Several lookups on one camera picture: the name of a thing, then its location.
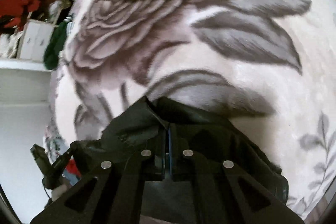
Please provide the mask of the black leather jacket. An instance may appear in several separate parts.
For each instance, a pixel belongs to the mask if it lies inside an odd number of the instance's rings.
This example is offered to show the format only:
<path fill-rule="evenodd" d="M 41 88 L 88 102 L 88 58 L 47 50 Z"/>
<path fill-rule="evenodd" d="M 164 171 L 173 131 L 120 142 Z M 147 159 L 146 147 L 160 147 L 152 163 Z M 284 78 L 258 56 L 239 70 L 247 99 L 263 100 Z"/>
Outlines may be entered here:
<path fill-rule="evenodd" d="M 208 159 L 237 164 L 287 203 L 289 184 L 281 168 L 226 117 L 166 97 L 153 102 L 142 97 L 111 120 L 101 139 L 73 142 L 76 167 L 84 175 L 104 160 L 125 162 L 134 152 L 142 150 L 149 139 L 169 128 L 177 130 L 179 137 L 187 139 L 192 149 Z"/>

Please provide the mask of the red clothes in wardrobe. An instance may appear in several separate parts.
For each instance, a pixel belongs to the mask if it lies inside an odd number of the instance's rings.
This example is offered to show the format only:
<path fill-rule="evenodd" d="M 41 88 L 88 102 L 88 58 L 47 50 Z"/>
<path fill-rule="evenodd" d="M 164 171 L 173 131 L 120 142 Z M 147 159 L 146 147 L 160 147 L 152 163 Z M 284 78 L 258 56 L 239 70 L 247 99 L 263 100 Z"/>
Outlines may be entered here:
<path fill-rule="evenodd" d="M 29 13 L 40 4 L 40 0 L 1 0 L 1 34 L 13 34 L 14 28 L 22 31 Z"/>

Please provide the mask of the white grey floral blanket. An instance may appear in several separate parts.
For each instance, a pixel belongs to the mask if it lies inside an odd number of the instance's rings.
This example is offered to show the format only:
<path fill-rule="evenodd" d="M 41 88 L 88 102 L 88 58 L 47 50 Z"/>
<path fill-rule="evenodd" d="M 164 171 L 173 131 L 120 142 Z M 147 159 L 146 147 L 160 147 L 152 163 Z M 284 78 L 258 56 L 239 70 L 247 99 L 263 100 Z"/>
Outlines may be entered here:
<path fill-rule="evenodd" d="M 51 161 L 142 96 L 229 118 L 303 219 L 335 179 L 335 0 L 76 0 L 51 75 Z"/>

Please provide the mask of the dark green garment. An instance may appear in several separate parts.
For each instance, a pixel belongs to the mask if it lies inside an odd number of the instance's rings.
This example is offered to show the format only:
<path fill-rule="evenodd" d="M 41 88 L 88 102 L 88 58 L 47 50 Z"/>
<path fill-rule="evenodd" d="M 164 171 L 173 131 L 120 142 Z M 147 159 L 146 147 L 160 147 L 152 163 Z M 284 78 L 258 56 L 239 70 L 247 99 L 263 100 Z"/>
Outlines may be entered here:
<path fill-rule="evenodd" d="M 63 50 L 68 35 L 68 27 L 72 23 L 72 15 L 67 16 L 52 33 L 50 42 L 46 47 L 43 63 L 47 70 L 54 70 L 59 62 L 59 52 Z"/>

